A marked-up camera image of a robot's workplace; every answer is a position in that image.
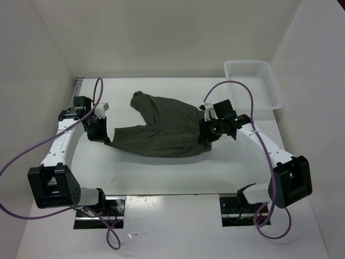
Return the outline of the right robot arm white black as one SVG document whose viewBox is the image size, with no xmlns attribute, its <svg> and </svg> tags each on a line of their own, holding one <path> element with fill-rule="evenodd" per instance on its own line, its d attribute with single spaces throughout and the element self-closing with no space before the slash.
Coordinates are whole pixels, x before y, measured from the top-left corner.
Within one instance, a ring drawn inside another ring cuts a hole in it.
<svg viewBox="0 0 345 259">
<path fill-rule="evenodd" d="M 199 121 L 200 144 L 210 144 L 222 135 L 231 136 L 272 166 L 269 183 L 252 183 L 237 191 L 236 204 L 240 211 L 249 212 L 255 205 L 272 201 L 284 209 L 311 195 L 310 167 L 304 156 L 294 156 L 280 148 L 260 132 L 248 115 L 237 115 L 229 100 L 202 103 L 200 109 L 204 111 L 204 118 Z"/>
</svg>

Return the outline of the olive green shorts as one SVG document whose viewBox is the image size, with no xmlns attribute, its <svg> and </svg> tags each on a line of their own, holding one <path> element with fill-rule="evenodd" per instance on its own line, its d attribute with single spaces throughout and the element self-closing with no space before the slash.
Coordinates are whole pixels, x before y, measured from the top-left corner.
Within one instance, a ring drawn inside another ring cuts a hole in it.
<svg viewBox="0 0 345 259">
<path fill-rule="evenodd" d="M 115 128 L 113 140 L 107 146 L 156 158 L 187 158 L 211 150 L 211 143 L 198 142 L 199 121 L 204 118 L 204 112 L 198 108 L 141 91 L 133 94 L 130 106 L 146 124 Z"/>
</svg>

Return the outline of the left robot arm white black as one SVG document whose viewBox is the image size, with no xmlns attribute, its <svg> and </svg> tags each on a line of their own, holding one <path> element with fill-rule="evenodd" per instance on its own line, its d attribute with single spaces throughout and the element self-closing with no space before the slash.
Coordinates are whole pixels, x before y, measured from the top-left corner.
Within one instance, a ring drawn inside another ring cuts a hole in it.
<svg viewBox="0 0 345 259">
<path fill-rule="evenodd" d="M 88 97 L 75 97 L 73 106 L 58 117 L 58 137 L 38 167 L 27 174 L 38 208 L 87 206 L 97 216 L 108 208 L 101 188 L 82 188 L 71 171 L 79 139 L 109 143 L 106 127 L 107 103 L 95 104 Z"/>
</svg>

